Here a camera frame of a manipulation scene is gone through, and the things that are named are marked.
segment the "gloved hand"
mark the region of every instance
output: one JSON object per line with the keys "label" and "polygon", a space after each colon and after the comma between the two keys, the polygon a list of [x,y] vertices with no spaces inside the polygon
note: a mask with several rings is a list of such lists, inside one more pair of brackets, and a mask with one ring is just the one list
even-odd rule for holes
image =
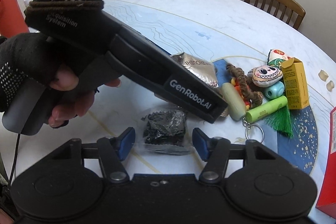
{"label": "gloved hand", "polygon": [[[77,86],[78,77],[63,63],[60,50],[46,39],[42,33],[22,33],[9,39],[0,37],[0,112],[8,109],[27,77],[61,91]],[[120,80],[115,79],[106,85],[120,84]],[[73,104],[54,107],[49,125],[57,128],[68,124],[67,120],[77,115],[85,115],[94,99],[95,92],[91,91]]]}

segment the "round black pad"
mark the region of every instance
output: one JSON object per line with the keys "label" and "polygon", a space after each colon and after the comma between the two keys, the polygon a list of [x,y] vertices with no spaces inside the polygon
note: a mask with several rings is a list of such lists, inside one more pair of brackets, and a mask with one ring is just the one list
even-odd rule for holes
{"label": "round black pad", "polygon": [[261,160],[229,176],[225,192],[243,212],[274,220],[307,214],[317,188],[312,178],[298,168],[277,160]]}
{"label": "round black pad", "polygon": [[101,179],[73,162],[49,161],[18,176],[11,187],[20,211],[40,219],[64,219],[92,206],[100,197]]}

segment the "key ring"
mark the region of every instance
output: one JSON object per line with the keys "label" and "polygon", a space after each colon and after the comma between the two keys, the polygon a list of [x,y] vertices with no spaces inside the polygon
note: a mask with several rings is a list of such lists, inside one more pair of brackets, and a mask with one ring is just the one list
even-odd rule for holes
{"label": "key ring", "polygon": [[257,127],[260,129],[261,131],[261,134],[262,134],[262,138],[261,138],[261,142],[260,143],[263,143],[264,139],[265,139],[265,133],[263,131],[263,129],[256,123],[249,123],[246,121],[245,117],[243,118],[243,126],[246,127],[245,129],[245,138],[247,140],[250,140],[249,136],[248,136],[248,133],[249,133],[249,130],[251,129],[251,127]]}

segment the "wooden chair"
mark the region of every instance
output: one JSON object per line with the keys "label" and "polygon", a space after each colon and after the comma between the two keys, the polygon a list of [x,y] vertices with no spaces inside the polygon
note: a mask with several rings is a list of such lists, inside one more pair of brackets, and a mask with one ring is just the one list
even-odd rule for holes
{"label": "wooden chair", "polygon": [[[269,14],[270,14],[270,12],[271,12],[271,8],[272,8],[272,6],[275,5],[275,4],[273,3],[273,1],[274,1],[274,0],[270,0],[269,6],[268,6],[268,9],[267,9],[267,13],[269,13]],[[297,13],[297,18],[296,18],[296,20],[295,20],[295,22],[294,22],[294,25],[293,25],[293,28],[294,28],[295,30],[297,30],[297,29],[299,28],[299,26],[300,26],[300,24],[301,24],[303,18],[305,17],[306,11],[301,7],[301,5],[300,5],[299,3],[297,3],[295,0],[275,0],[275,1],[278,2],[277,6],[276,6],[276,9],[275,9],[275,11],[274,11],[274,13],[273,13],[273,15],[274,15],[275,17],[277,17],[277,15],[278,15],[279,8],[280,8],[280,4],[284,5],[284,8],[283,8],[283,10],[282,10],[282,14],[281,14],[281,16],[280,16],[280,18],[279,18],[281,21],[283,20],[283,18],[284,18],[284,16],[285,16],[285,13],[286,13],[287,8],[289,8],[290,13],[289,13],[289,15],[288,15],[286,24],[289,25],[289,22],[290,22],[290,20],[291,20],[291,18],[292,18],[292,16],[293,16],[293,11],[294,11],[295,13]],[[255,7],[257,7],[258,2],[259,2],[259,0],[255,0],[255,2],[254,2],[254,6],[255,6]],[[262,1],[262,4],[261,4],[261,7],[260,7],[261,10],[264,10],[264,8],[265,8],[265,4],[266,4],[266,0],[263,0],[263,1]]]}

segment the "light blue toy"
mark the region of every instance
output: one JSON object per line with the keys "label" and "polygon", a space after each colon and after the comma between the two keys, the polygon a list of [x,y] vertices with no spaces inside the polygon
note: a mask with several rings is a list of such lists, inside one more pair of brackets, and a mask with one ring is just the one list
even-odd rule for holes
{"label": "light blue toy", "polygon": [[273,100],[275,98],[282,96],[284,91],[285,91],[285,86],[281,81],[279,81],[279,82],[276,82],[274,85],[271,85],[265,88],[264,94],[266,97]]}

